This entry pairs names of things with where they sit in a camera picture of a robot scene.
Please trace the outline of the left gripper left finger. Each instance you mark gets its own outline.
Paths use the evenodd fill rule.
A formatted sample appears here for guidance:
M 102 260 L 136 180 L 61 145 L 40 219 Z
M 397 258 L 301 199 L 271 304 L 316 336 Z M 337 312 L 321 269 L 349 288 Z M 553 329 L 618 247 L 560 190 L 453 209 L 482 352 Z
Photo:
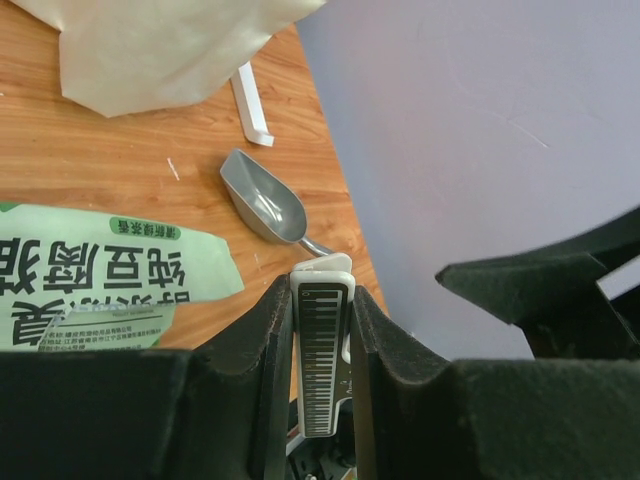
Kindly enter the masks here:
M 5 353 L 5 479 L 281 479 L 292 299 L 277 277 L 195 350 Z

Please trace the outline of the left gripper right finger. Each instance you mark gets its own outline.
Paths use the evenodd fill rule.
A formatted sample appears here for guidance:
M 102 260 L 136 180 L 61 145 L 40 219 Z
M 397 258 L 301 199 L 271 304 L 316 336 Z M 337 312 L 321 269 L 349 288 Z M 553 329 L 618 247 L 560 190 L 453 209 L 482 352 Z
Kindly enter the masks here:
M 639 475 L 635 362 L 447 361 L 358 287 L 351 371 L 361 479 Z

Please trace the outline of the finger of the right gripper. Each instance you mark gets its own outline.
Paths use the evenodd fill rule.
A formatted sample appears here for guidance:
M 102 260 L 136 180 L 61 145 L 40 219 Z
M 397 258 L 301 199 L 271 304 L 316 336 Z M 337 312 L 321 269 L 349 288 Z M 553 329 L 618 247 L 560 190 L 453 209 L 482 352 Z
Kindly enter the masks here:
M 436 280 L 520 328 L 537 358 L 636 358 L 639 288 L 608 298 L 597 282 L 638 255 L 633 209 L 539 249 L 450 264 Z

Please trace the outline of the green cat litter bag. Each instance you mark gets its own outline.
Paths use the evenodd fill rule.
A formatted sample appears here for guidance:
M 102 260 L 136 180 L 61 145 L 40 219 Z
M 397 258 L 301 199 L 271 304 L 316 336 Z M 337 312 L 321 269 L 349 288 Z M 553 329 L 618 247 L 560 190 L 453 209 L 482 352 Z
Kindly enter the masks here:
M 145 349 L 180 304 L 243 290 L 227 242 L 146 219 L 4 202 L 1 348 Z

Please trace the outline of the piano pattern bag clip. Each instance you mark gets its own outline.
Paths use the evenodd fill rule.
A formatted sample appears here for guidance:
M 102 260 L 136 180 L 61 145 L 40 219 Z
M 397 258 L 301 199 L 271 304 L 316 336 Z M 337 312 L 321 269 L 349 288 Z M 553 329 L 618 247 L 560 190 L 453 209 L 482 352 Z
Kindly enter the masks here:
M 352 260 L 345 253 L 333 253 L 301 262 L 290 273 L 290 287 L 299 431 L 305 438 L 331 437 L 337 432 L 342 404 L 352 398 Z

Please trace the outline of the grey metal scoop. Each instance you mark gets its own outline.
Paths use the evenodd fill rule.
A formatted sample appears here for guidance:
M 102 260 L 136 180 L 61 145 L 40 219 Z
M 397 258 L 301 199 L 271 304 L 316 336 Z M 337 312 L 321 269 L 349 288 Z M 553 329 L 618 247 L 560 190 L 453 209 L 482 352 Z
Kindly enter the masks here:
M 307 235 L 300 198 L 244 151 L 232 150 L 219 174 L 238 215 L 258 236 L 275 244 L 298 244 L 316 257 L 333 253 Z

